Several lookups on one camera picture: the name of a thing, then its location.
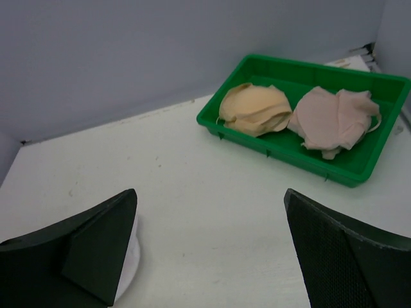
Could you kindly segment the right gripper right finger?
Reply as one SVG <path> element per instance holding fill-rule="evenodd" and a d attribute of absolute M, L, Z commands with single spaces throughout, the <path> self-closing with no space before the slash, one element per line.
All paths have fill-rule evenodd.
<path fill-rule="evenodd" d="M 293 189 L 284 207 L 311 307 L 410 307 L 410 238 Z"/>

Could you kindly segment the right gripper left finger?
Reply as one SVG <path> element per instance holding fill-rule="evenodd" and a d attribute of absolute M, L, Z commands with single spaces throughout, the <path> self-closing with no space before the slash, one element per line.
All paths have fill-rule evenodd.
<path fill-rule="evenodd" d="M 136 191 L 127 189 L 2 242 L 1 307 L 113 306 L 136 212 Z"/>

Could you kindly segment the white mesh laundry bag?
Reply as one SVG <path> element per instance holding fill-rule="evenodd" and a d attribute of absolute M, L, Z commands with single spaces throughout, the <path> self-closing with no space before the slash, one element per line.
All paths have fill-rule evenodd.
<path fill-rule="evenodd" d="M 123 268 L 121 271 L 121 276 L 119 279 L 114 303 L 116 303 L 124 294 L 124 292 L 128 289 L 129 285 L 131 284 L 137 273 L 140 260 L 140 245 L 137 238 L 137 227 L 138 214 L 136 214 L 134 218 L 134 223 L 132 226 L 132 231 L 130 234 L 128 248 L 125 255 L 125 260 L 123 262 Z"/>

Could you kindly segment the pink bra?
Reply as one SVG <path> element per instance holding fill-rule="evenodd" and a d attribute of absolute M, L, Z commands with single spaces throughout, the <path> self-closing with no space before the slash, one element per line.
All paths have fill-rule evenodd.
<path fill-rule="evenodd" d="M 345 89 L 332 94 L 315 87 L 305 94 L 287 128 L 304 139 L 301 146 L 318 150 L 322 158 L 333 160 L 342 150 L 351 150 L 367 133 L 381 124 L 380 107 L 371 93 Z"/>

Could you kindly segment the beige bra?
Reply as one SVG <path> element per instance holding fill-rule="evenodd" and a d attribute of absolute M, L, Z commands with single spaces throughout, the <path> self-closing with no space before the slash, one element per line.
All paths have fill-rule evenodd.
<path fill-rule="evenodd" d="M 226 93 L 217 120 L 226 128 L 259 137 L 284 130 L 291 116 L 292 108 L 283 91 L 273 85 L 243 83 Z"/>

